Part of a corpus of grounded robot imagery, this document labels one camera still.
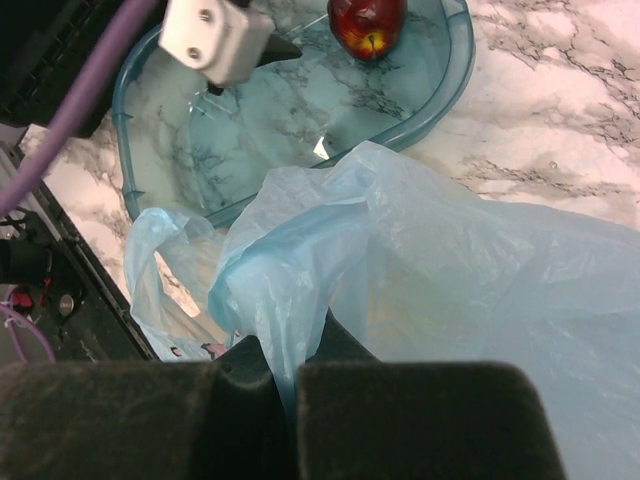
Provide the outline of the dark red fake fruit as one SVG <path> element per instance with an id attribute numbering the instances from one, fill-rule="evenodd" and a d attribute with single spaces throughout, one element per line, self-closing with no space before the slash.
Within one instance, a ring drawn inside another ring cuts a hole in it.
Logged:
<path id="1" fill-rule="evenodd" d="M 373 62 L 397 44 L 408 13 L 407 0 L 329 0 L 332 34 L 356 60 Z"/>

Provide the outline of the teal transparent plastic tray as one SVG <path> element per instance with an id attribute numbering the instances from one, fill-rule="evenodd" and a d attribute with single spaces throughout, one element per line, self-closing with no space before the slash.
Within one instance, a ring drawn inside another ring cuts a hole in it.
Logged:
<path id="1" fill-rule="evenodd" d="M 332 35 L 322 1 L 265 1 L 277 33 L 301 50 L 210 94 L 204 78 L 150 30 L 116 82 L 112 121 L 131 217 L 184 207 L 231 224 L 269 170 L 333 166 L 371 141 L 401 151 L 427 135 L 463 93 L 475 42 L 463 1 L 412 1 L 397 47 L 375 63 Z"/>

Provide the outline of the light blue plastic bag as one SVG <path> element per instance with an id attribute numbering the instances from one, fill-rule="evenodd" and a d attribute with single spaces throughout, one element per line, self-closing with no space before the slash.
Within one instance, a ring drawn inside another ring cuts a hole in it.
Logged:
<path id="1" fill-rule="evenodd" d="M 270 171 L 226 234 L 148 208 L 126 241 L 131 313 L 163 359 L 253 335 L 291 406 L 333 314 L 378 359 L 501 360 L 531 378 L 573 479 L 639 475 L 639 234 L 484 200 L 365 142 Z"/>

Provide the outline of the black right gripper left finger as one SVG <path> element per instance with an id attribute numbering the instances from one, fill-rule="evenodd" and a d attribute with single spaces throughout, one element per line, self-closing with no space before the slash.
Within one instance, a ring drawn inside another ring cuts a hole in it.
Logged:
<path id="1" fill-rule="evenodd" d="M 5 479 L 273 479 L 280 401 L 258 342 L 203 362 L 1 371 Z"/>

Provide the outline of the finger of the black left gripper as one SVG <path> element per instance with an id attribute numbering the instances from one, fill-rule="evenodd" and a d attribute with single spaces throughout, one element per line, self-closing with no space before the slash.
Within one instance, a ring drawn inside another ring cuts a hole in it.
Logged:
<path id="1" fill-rule="evenodd" d="M 302 56 L 301 50 L 291 42 L 271 34 L 262 52 L 259 64 L 267 65 L 274 62 L 294 60 Z"/>

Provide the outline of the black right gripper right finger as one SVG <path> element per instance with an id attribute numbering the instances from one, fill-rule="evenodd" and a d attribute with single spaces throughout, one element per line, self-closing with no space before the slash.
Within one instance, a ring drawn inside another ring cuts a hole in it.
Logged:
<path id="1" fill-rule="evenodd" d="M 328 317 L 297 375 L 303 479 L 562 479 L 534 385 L 498 362 L 384 363 Z"/>

